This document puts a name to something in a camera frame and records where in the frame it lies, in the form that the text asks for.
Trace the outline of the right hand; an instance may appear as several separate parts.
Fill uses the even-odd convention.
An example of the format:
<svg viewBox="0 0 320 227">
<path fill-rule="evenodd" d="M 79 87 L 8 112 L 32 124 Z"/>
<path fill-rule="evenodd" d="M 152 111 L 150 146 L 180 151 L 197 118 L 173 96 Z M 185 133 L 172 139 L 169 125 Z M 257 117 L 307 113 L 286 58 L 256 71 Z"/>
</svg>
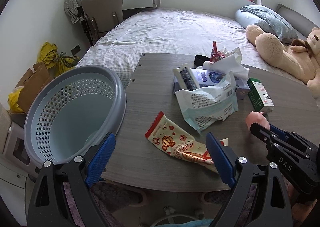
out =
<svg viewBox="0 0 320 227">
<path fill-rule="evenodd" d="M 291 205 L 291 213 L 293 218 L 293 226 L 319 226 L 319 200 L 311 202 L 303 202 L 299 192 L 284 178 L 284 183 L 287 189 L 287 195 Z M 304 224 L 310 213 L 316 212 L 316 219 Z"/>
</svg>

